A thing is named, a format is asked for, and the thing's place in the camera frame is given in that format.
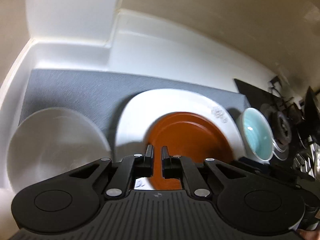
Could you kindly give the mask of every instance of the orange plate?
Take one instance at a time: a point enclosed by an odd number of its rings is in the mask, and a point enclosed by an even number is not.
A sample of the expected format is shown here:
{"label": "orange plate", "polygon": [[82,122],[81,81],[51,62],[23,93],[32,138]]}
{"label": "orange plate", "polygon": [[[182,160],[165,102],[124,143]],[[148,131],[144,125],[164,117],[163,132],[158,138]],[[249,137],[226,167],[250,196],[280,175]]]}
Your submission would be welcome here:
{"label": "orange plate", "polygon": [[161,147],[167,146],[169,154],[191,157],[202,163],[205,158],[215,158],[229,163],[232,150],[221,131],[209,120],[192,113],[178,112],[166,115],[152,128],[148,144],[154,146],[154,173],[150,182],[157,190],[181,189],[178,179],[163,179]]}

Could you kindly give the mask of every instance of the dish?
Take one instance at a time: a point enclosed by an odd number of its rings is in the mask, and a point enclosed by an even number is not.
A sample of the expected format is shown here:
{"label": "dish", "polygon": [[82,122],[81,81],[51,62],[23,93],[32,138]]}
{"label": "dish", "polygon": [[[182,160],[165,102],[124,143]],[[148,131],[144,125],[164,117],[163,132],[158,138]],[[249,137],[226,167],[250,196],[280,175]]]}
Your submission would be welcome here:
{"label": "dish", "polygon": [[153,125],[166,114],[189,112],[212,122],[225,136],[234,158],[245,156],[239,130],[229,113],[216,102],[197,93],[177,89],[156,89],[132,98],[119,119],[115,160],[135,153],[144,153],[148,133]]}
{"label": "dish", "polygon": [[152,128],[147,144],[154,146],[154,172],[150,182],[156,190],[182,189],[178,179],[162,178],[162,146],[168,147],[170,155],[191,157],[197,163],[205,158],[216,158],[225,163],[233,160],[232,150],[221,131],[209,120],[192,113],[164,116]]}
{"label": "dish", "polygon": [[287,118],[274,106],[262,104],[260,112],[271,125],[273,133],[273,155],[281,161],[285,161],[289,155],[289,143],[292,139],[291,128]]}
{"label": "dish", "polygon": [[273,134],[267,119],[255,108],[247,108],[238,118],[248,158],[257,162],[271,160],[274,146]]}
{"label": "dish", "polygon": [[82,114],[61,107],[30,115],[17,128],[7,170],[15,192],[102,157],[111,158],[102,132]]}

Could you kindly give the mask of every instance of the gray fabric liner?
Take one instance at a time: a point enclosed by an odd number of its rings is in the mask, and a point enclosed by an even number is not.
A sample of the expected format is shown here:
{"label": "gray fabric liner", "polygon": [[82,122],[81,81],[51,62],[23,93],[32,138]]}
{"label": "gray fabric liner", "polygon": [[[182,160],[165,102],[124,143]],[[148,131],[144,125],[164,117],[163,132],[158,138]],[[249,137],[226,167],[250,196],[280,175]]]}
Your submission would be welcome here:
{"label": "gray fabric liner", "polygon": [[25,93],[20,122],[48,107],[73,109],[101,129],[113,150],[116,126],[125,105],[141,92],[160,88],[202,94],[227,109],[233,119],[250,107],[242,94],[173,80],[113,72],[34,69]]}

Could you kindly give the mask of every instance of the blue glaze bowl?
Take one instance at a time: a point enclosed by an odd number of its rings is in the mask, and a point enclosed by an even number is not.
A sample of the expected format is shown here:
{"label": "blue glaze bowl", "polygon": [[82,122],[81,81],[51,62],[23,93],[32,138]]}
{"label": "blue glaze bowl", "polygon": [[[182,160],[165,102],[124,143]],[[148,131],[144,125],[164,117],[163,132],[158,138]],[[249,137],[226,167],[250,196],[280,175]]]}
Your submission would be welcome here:
{"label": "blue glaze bowl", "polygon": [[238,118],[247,157],[257,161],[269,161],[273,156],[273,134],[268,121],[255,108],[247,108]]}

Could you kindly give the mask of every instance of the white plate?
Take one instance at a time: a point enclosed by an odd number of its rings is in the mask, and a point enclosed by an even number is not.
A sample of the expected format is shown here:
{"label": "white plate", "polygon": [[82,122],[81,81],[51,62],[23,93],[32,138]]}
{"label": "white plate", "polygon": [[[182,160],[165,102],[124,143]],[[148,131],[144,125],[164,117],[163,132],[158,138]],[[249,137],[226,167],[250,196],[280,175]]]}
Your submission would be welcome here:
{"label": "white plate", "polygon": [[229,113],[216,102],[200,94],[177,89],[156,89],[132,98],[120,117],[115,141],[115,159],[146,150],[146,137],[162,116],[189,112],[205,117],[226,137],[235,159],[245,156],[239,130]]}
{"label": "white plate", "polygon": [[82,114],[61,107],[30,115],[13,135],[7,170],[15,192],[102,157],[110,146],[96,125]]}

